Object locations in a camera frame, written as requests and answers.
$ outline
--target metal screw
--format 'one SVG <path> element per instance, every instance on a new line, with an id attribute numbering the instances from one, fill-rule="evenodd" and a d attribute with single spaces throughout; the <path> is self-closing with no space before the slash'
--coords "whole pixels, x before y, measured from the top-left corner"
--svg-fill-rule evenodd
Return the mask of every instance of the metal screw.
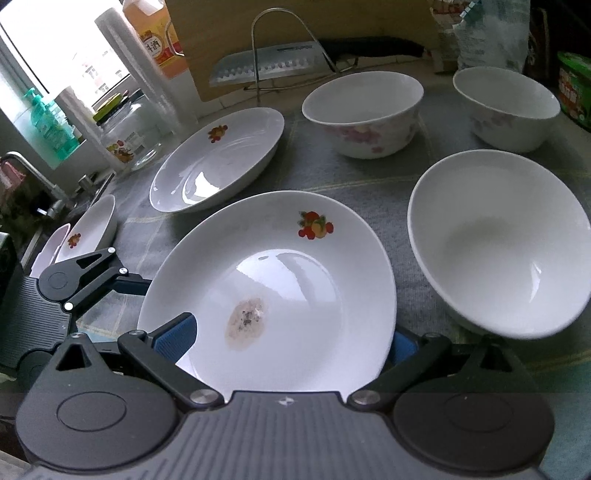
<path id="1" fill-rule="evenodd" d="M 357 392 L 353 392 L 351 398 L 357 405 L 364 406 L 374 405 L 381 399 L 379 393 L 373 390 L 357 390 Z"/>
<path id="2" fill-rule="evenodd" d="M 219 398 L 219 394 L 215 390 L 202 388 L 191 393 L 189 398 L 197 405 L 209 405 Z"/>

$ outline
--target pink towel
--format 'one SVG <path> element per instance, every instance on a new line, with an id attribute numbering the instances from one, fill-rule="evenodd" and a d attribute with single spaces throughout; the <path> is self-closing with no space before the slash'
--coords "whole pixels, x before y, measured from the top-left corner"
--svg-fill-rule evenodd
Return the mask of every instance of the pink towel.
<path id="1" fill-rule="evenodd" d="M 0 165 L 0 205 L 5 205 L 11 193 L 16 190 L 26 175 L 19 172 L 10 162 Z"/>

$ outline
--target floral bowl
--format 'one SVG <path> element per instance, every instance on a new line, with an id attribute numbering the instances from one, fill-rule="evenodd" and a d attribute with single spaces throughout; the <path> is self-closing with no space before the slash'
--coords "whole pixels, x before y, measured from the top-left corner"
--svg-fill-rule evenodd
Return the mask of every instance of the floral bowl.
<path id="1" fill-rule="evenodd" d="M 354 73 L 318 87 L 301 111 L 323 129 L 337 152 L 381 158 L 413 139 L 423 93 L 418 80 L 402 73 Z"/>
<path id="2" fill-rule="evenodd" d="M 474 134 L 501 150 L 535 150 L 560 113 L 551 91 L 510 70 L 473 67 L 457 72 L 453 84 L 466 101 Z"/>

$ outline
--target knife handle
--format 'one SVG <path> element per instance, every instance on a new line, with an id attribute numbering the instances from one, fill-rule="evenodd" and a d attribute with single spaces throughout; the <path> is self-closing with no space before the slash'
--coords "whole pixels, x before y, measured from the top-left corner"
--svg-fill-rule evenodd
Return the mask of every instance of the knife handle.
<path id="1" fill-rule="evenodd" d="M 360 37 L 320 40 L 330 59 L 342 57 L 389 57 L 392 55 L 410 55 L 421 57 L 425 48 L 411 40 L 396 37 Z"/>

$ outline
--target hand soap bottle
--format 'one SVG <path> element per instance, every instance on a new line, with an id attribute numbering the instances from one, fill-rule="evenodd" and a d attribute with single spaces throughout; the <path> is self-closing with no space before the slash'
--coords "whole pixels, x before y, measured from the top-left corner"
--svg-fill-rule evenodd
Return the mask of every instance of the hand soap bottle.
<path id="1" fill-rule="evenodd" d="M 65 160 L 79 145 L 74 136 L 74 128 L 68 123 L 66 115 L 53 100 L 45 103 L 41 95 L 35 94 L 34 88 L 24 98 L 33 106 L 32 125 L 51 145 L 59 159 Z"/>

